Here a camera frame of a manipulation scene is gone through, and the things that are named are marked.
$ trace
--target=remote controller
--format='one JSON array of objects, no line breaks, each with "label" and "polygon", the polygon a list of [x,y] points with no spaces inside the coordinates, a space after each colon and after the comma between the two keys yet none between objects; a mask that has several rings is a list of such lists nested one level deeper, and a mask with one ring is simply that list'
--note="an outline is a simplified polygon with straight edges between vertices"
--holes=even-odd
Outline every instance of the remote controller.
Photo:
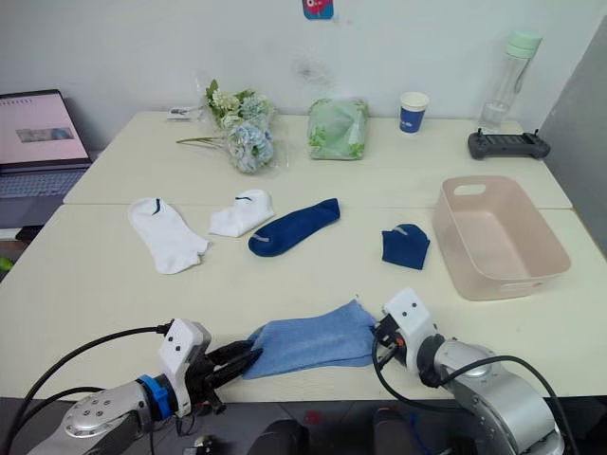
[{"label": "remote controller", "polygon": [[468,148],[474,159],[483,159],[486,156],[545,158],[550,153],[550,146],[540,139],[538,131],[521,135],[484,135],[479,128],[468,137]]}]

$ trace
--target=white sock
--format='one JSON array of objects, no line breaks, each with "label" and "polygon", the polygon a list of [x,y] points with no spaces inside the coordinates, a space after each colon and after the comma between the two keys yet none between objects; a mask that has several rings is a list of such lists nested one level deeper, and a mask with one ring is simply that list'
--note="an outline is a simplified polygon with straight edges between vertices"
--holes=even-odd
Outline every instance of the white sock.
[{"label": "white sock", "polygon": [[272,201],[262,190],[247,190],[236,196],[232,207],[211,215],[209,234],[240,237],[274,216]]},{"label": "white sock", "polygon": [[129,221],[150,248],[159,273],[171,275],[200,264],[198,255],[209,244],[162,199],[146,197],[134,202],[129,208]]}]

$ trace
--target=clear plastic bottle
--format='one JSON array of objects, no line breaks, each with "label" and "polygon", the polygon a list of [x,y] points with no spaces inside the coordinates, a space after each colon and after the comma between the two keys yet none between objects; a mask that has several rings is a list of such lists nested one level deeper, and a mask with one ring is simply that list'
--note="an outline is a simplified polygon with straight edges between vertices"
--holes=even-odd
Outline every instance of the clear plastic bottle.
[{"label": "clear plastic bottle", "polygon": [[542,36],[536,33],[515,31],[510,35],[502,77],[483,106],[479,118],[479,127],[483,133],[499,132],[512,103],[521,91],[526,70],[541,42]]}]

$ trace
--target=blue paper cup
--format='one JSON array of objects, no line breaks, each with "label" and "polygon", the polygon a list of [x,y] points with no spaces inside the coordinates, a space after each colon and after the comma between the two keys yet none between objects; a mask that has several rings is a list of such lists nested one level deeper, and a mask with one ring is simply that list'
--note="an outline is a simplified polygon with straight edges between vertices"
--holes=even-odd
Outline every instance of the blue paper cup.
[{"label": "blue paper cup", "polygon": [[413,134],[419,131],[430,98],[420,92],[407,92],[400,96],[400,130]]}]

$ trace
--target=flower bouquet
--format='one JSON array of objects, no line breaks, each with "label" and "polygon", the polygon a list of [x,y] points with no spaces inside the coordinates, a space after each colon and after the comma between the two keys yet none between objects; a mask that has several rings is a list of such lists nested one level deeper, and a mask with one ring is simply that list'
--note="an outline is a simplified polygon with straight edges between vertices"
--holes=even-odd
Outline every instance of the flower bouquet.
[{"label": "flower bouquet", "polygon": [[276,108],[266,97],[253,90],[222,92],[213,80],[206,90],[206,102],[221,136],[181,139],[178,144],[224,150],[242,173],[255,173],[270,162],[274,156],[274,139],[269,126]]}]

